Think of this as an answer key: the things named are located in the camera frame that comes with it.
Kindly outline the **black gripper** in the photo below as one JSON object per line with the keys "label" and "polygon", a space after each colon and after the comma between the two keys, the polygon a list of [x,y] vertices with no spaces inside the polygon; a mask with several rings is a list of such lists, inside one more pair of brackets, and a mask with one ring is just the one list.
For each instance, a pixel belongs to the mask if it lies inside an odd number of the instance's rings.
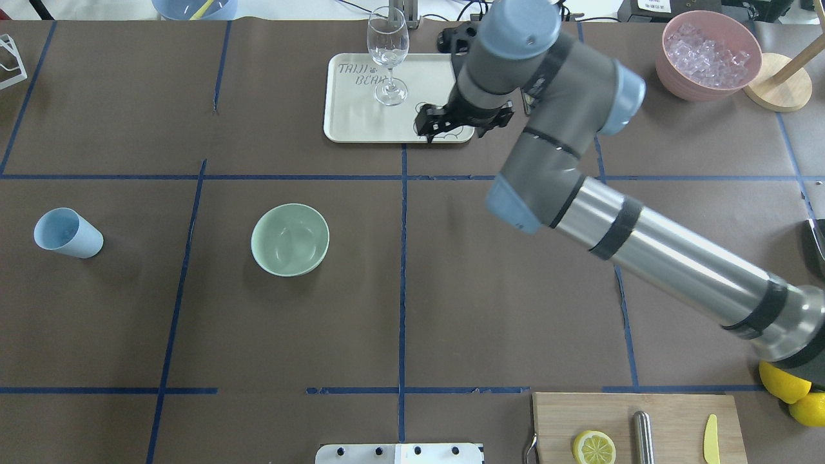
{"label": "black gripper", "polygon": [[427,143],[457,126],[477,128],[477,136],[483,137],[489,130],[506,127],[513,115],[513,103],[509,98],[498,108],[480,108],[469,102],[458,87],[454,87],[445,106],[421,106],[414,120],[414,128],[416,134],[425,137]]}

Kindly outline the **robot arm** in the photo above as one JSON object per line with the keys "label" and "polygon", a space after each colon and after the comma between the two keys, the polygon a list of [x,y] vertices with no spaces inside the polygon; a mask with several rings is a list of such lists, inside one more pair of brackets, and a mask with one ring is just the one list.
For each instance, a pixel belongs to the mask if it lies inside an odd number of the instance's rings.
{"label": "robot arm", "polygon": [[795,287],[578,169],[597,134],[616,134],[636,114],[640,76],[563,32],[548,1],[495,2],[481,21],[444,29],[438,49],[456,83],[444,106],[424,104],[415,118],[428,142],[460,126],[479,136],[506,126],[516,89],[536,100],[487,194],[492,214],[527,234],[560,230],[822,387],[822,289]]}

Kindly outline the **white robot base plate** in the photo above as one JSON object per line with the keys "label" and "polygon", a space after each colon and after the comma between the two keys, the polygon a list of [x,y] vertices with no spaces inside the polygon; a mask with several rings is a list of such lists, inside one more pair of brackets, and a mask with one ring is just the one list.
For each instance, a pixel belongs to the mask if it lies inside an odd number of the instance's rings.
{"label": "white robot base plate", "polygon": [[361,443],[319,447],[315,463],[484,463],[476,443]]}

